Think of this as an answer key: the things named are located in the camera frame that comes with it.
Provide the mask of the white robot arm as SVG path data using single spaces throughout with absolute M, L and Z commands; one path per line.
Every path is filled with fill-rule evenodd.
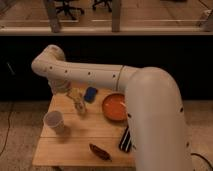
M 167 71 L 71 63 L 56 45 L 47 46 L 31 68 L 48 79 L 53 92 L 75 81 L 124 94 L 136 171 L 193 171 L 180 90 Z

